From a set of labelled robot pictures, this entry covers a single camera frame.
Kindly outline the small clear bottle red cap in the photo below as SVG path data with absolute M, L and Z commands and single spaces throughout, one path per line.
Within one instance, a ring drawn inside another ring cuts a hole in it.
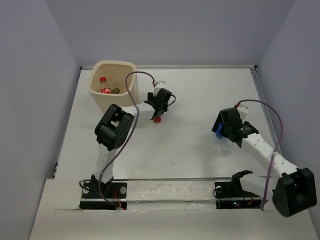
M 162 118 L 160 116 L 157 116 L 153 119 L 154 123 L 160 123 L 162 121 Z

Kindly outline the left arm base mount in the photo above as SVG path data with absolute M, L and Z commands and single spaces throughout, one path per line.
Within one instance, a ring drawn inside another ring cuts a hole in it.
M 122 211 L 127 209 L 128 184 L 111 179 L 101 183 L 92 175 L 91 179 L 79 181 L 82 188 L 79 208 L 82 210 Z

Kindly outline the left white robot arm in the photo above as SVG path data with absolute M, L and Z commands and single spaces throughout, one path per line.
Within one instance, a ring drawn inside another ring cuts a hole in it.
M 160 88 L 157 94 L 148 93 L 147 100 L 137 105 L 109 106 L 94 130 L 98 143 L 97 162 L 90 182 L 83 188 L 101 198 L 110 194 L 114 162 L 128 144 L 138 122 L 160 118 L 168 111 L 173 96 L 171 91 Z

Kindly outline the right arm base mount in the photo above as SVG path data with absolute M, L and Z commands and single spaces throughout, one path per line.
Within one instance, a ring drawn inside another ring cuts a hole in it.
M 216 181 L 214 190 L 215 205 L 217 210 L 233 209 L 259 209 L 262 198 L 250 191 L 244 190 L 241 184 L 241 178 L 250 175 L 251 170 L 243 170 L 234 173 L 231 180 Z

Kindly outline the clear bottle red cap label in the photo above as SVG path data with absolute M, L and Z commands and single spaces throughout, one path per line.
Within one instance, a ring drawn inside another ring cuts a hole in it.
M 117 82 L 111 77 L 101 77 L 99 79 L 100 86 L 97 90 L 98 93 L 102 94 L 119 94 L 120 89 Z

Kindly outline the clear bottle blue label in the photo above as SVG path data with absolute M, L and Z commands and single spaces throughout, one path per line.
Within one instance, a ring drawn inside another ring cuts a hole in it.
M 231 151 L 231 148 L 229 146 L 229 140 L 226 137 L 222 136 L 223 126 L 224 125 L 222 123 L 218 125 L 215 135 L 219 141 L 220 150 L 222 151 L 222 153 L 227 154 Z

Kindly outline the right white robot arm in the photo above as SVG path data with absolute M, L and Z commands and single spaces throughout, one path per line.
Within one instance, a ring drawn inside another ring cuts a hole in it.
M 275 209 L 288 218 L 317 205 L 315 176 L 305 167 L 299 168 L 277 153 L 244 118 L 246 106 L 230 107 L 221 110 L 212 131 L 237 144 L 250 154 L 276 182 L 272 190 L 272 203 Z

